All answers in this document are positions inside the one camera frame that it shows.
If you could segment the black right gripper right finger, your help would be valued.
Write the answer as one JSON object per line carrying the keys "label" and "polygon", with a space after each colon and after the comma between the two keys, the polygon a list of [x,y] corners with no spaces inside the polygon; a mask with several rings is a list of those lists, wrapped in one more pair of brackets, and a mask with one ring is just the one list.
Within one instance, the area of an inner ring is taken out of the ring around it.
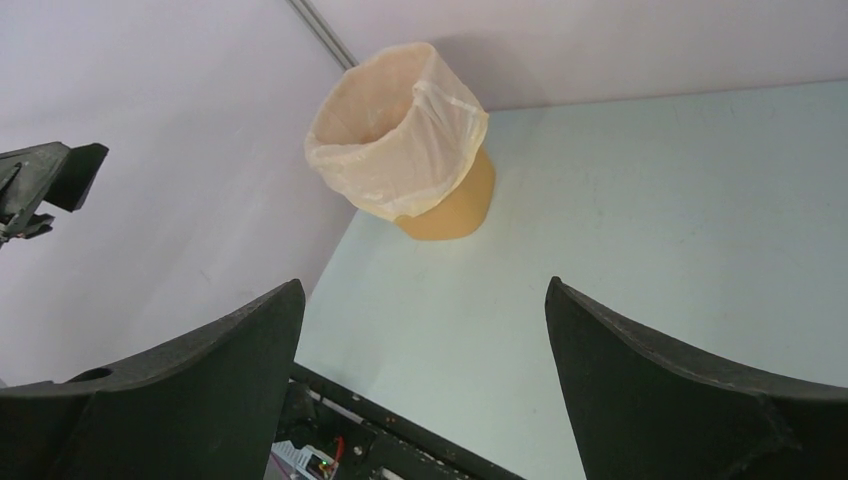
{"label": "black right gripper right finger", "polygon": [[545,316],[589,479],[843,479],[847,391],[714,355],[553,278]]}

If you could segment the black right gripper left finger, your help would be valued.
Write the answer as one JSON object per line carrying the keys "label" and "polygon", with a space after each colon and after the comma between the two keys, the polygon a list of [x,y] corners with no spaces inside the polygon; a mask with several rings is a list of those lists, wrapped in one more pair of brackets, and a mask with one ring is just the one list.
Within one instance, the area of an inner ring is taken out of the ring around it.
{"label": "black right gripper left finger", "polygon": [[5,479],[260,479],[306,297],[291,280],[72,379],[1,392]]}

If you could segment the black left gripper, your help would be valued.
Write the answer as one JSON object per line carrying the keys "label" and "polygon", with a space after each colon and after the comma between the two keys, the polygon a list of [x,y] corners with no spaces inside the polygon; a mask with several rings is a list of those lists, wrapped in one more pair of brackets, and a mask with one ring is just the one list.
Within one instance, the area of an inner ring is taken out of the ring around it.
{"label": "black left gripper", "polygon": [[109,148],[51,142],[1,154],[1,246],[53,230],[55,217],[37,214],[45,200],[67,212],[82,208]]}

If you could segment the orange plastic trash bin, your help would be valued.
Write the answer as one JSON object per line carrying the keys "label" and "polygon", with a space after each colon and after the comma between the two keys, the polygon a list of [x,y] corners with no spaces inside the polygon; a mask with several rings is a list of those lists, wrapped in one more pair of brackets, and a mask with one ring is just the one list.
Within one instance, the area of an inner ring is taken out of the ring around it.
{"label": "orange plastic trash bin", "polygon": [[485,221],[495,180],[494,165],[481,146],[465,178],[438,205],[415,217],[398,217],[394,224],[415,240],[442,241],[466,237]]}

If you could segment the translucent white trash bag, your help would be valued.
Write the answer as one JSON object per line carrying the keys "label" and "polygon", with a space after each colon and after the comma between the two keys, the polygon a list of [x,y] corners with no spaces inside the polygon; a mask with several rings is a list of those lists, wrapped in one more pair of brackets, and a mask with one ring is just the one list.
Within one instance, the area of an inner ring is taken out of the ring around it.
{"label": "translucent white trash bag", "polygon": [[433,45],[397,45],[344,73],[310,126],[305,157],[333,191],[393,222],[431,210],[457,188],[488,122]]}

